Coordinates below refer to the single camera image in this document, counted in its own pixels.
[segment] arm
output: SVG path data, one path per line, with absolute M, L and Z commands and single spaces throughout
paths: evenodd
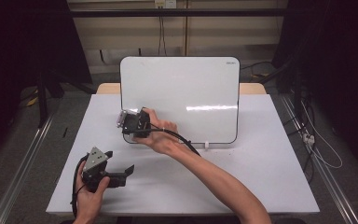
M 153 125 L 177 132 L 174 123 L 158 119 L 151 109 L 144 108 L 144 111 L 149 114 Z M 147 138 L 133 140 L 182 163 L 218 200 L 237 215 L 241 223 L 270 223 L 266 208 L 237 178 L 196 155 L 176 138 L 166 133 L 152 132 Z
M 100 213 L 101 205 L 103 202 L 103 193 L 109 185 L 110 181 L 109 177 L 105 177 L 101 180 L 97 191 L 95 191 L 95 193 L 90 192 L 87 186 L 84 186 L 83 180 L 81 178 L 81 172 L 83 171 L 85 164 L 86 162 L 83 161 L 77 171 L 77 216 L 74 224 L 94 223 L 95 218 Z

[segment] black device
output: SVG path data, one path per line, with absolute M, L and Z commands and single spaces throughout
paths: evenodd
M 91 192 L 95 192 L 100 181 L 108 176 L 110 182 L 108 188 L 118 188 L 126 186 L 127 176 L 133 173 L 134 165 L 124 171 L 124 173 L 108 173 L 105 171 L 107 160 L 112 158 L 112 151 L 106 153 L 94 147 L 89 154 L 86 165 L 84 166 L 82 179 Z
M 199 152 L 191 146 L 191 142 L 187 141 L 179 133 L 173 132 L 165 128 L 159 128 L 156 125 L 150 123 L 150 116 L 144 112 L 144 107 L 142 107 L 141 112 L 132 113 L 128 110 L 121 110 L 120 115 L 117 118 L 117 127 L 122 128 L 122 133 L 131 134 L 133 133 L 134 137 L 146 138 L 150 135 L 151 132 L 164 132 L 170 134 L 180 141 L 182 141 L 191 151 L 200 156 Z
M 133 133 L 134 137 L 146 138 L 150 135 L 150 117 L 141 109 L 139 113 L 132 114 L 128 110 L 122 110 L 117 119 L 117 127 L 122 128 L 122 133 Z
M 112 158 L 112 155 L 112 151 L 103 153 L 97 147 L 93 147 L 91 153 L 88 153 L 86 156 L 81 158 L 77 164 L 71 201 L 72 211 L 75 217 L 77 215 L 77 194 L 82 188 L 87 187 L 89 191 L 95 192 L 98 188 L 98 185 L 100 184 L 100 181 L 106 176 L 110 178 L 108 188 L 113 189 L 126 186 L 127 176 L 132 175 L 134 165 L 126 169 L 124 173 L 108 173 L 105 171 L 105 168 L 107 160 Z M 76 189 L 77 171 L 83 161 L 86 161 L 82 172 L 82 180 L 84 185 L 79 189 Z

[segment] white table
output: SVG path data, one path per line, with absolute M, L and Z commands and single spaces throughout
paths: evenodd
M 92 147 L 97 147 L 103 152 L 113 151 L 107 172 L 123 172 L 135 165 L 134 173 L 127 178 L 126 187 L 105 192 L 102 215 L 232 214 L 180 163 L 147 147 L 126 143 L 121 130 L 116 128 L 120 109 L 119 95 L 92 96 L 51 197 L 48 213 L 72 213 L 69 202 L 76 164 Z M 230 145 L 199 149 L 199 153 L 236 176 L 271 214 L 319 212 L 269 95 L 241 95 L 237 140 Z

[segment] electrical cable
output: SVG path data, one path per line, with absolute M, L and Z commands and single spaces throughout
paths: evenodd
M 313 148 L 311 148 L 310 150 L 314 153 L 315 157 L 318 158 L 320 161 L 322 161 L 325 165 L 331 167 L 331 168 L 341 168 L 342 167 L 342 159 L 341 157 L 338 155 L 338 153 L 334 150 L 334 148 L 319 134 L 319 132 L 316 130 L 315 126 L 313 125 L 312 121 L 310 120 L 310 115 L 306 109 L 306 107 L 304 106 L 304 103 L 301 101 L 302 106 L 304 107 L 304 112 L 308 118 L 308 120 L 310 121 L 310 126 L 312 127 L 312 129 L 322 138 L 322 140 L 333 150 L 333 152 L 337 155 L 338 159 L 339 159 L 339 166 L 335 166 L 332 165 L 330 163 L 328 163 L 327 161 L 325 161 L 321 155 L 318 155 L 318 153 L 315 152 L 315 150 Z
M 152 125 L 156 129 L 136 130 L 136 131 L 133 131 L 133 133 L 151 133 L 151 132 L 164 132 L 164 133 L 167 133 L 167 134 L 172 135 L 173 137 L 176 137 L 179 140 L 181 140 L 191 151 L 193 151 L 194 153 L 196 153 L 197 155 L 200 156 L 199 152 L 193 146 L 191 146 L 191 141 L 186 140 L 179 133 L 173 132 L 173 131 L 165 129 L 165 128 L 161 129 L 161 128 L 157 127 L 156 125 L 152 124 L 152 123 L 150 123 L 150 125 Z
M 77 194 L 82 188 L 84 188 L 87 185 L 87 184 L 85 184 L 79 190 L 76 190 L 77 172 L 79 170 L 80 164 L 83 161 L 86 161 L 88 157 L 89 157 L 89 153 L 87 153 L 86 156 L 82 157 L 80 159 L 79 163 L 77 164 L 76 170 L 75 170 L 74 183 L 73 183 L 73 186 L 72 186 L 72 201 L 71 201 L 72 212 L 74 214 L 74 217 L 77 216 Z
M 271 62 L 264 61 L 264 62 L 254 63 L 254 64 L 251 64 L 251 65 L 242 67 L 241 70 L 246 69 L 246 68 L 253 67 L 253 66 L 258 65 L 258 64 L 261 64 L 261 63 L 269 63 L 269 64 L 271 64 Z
M 164 54 L 167 56 L 167 48 L 165 47 L 165 27 L 164 27 L 164 18 L 161 17 L 161 27 L 162 27 L 162 43 L 164 44 Z
M 159 56 L 159 50 L 161 49 L 161 33 L 162 33 L 162 27 L 161 27 L 161 17 L 159 19 L 159 41 L 158 41 L 158 56 Z

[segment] white board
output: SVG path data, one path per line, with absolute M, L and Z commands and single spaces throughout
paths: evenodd
M 236 58 L 127 57 L 120 75 L 122 109 L 154 108 L 159 119 L 175 120 L 192 143 L 226 144 L 237 138 Z

